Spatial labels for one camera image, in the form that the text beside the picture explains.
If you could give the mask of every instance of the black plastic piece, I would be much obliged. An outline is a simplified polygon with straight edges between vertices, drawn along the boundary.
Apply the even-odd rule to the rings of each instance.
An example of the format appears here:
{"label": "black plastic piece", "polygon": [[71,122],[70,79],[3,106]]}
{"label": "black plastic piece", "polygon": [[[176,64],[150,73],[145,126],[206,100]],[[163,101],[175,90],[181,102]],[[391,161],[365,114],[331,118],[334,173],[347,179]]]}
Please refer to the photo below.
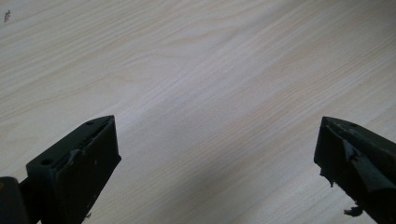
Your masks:
{"label": "black plastic piece", "polygon": [[378,223],[396,223],[396,144],[361,126],[324,117],[314,162]]}
{"label": "black plastic piece", "polygon": [[119,162],[114,117],[82,124],[31,160],[22,183],[6,179],[4,186],[10,191],[7,196],[0,191],[0,197],[7,199],[1,198],[0,208],[12,205],[23,221],[3,222],[8,214],[0,210],[0,223],[81,223]]}
{"label": "black plastic piece", "polygon": [[18,180],[0,177],[0,223],[29,224]]}

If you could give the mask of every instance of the wooden surface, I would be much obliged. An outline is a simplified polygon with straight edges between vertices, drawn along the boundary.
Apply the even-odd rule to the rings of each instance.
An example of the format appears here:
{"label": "wooden surface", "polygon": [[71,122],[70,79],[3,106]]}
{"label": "wooden surface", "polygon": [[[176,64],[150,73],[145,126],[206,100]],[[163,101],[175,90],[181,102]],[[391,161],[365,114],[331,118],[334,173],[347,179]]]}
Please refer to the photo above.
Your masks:
{"label": "wooden surface", "polygon": [[116,116],[122,161],[84,223],[373,223],[313,156],[322,116],[396,141],[395,1],[0,10],[0,175]]}

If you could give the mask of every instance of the light wood grain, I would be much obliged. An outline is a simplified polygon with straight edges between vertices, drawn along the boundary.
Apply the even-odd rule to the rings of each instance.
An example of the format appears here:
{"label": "light wood grain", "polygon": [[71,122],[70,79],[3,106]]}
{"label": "light wood grain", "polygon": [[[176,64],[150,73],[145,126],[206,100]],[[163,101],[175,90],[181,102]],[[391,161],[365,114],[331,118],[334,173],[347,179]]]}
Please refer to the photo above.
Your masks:
{"label": "light wood grain", "polygon": [[322,116],[396,141],[396,4],[1,1],[0,175],[116,116],[84,223],[373,223],[318,175]]}

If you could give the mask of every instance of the dark spot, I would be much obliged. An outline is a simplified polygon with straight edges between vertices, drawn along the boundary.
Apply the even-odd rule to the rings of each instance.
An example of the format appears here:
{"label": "dark spot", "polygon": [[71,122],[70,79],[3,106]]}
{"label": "dark spot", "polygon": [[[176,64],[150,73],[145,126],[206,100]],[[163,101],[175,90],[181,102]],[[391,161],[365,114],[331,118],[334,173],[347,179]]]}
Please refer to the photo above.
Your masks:
{"label": "dark spot", "polygon": [[42,162],[41,162],[41,165],[50,165],[50,164],[52,164],[53,163],[53,160],[52,159],[44,159]]}
{"label": "dark spot", "polygon": [[4,22],[7,22],[7,21],[9,21],[9,18],[11,17],[11,11],[9,10],[7,13],[6,13],[6,16],[4,16]]}
{"label": "dark spot", "polygon": [[349,215],[352,217],[358,217],[363,213],[363,209],[360,206],[351,207],[350,210],[344,210],[345,215]]}

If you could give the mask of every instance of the screw hole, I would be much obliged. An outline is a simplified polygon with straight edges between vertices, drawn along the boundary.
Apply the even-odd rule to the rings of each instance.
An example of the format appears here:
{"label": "screw hole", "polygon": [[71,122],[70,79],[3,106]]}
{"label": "screw hole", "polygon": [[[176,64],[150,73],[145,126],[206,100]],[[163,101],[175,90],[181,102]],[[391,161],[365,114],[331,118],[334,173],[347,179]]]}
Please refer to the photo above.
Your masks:
{"label": "screw hole", "polygon": [[41,162],[41,165],[50,165],[53,163],[52,159],[45,159]]}

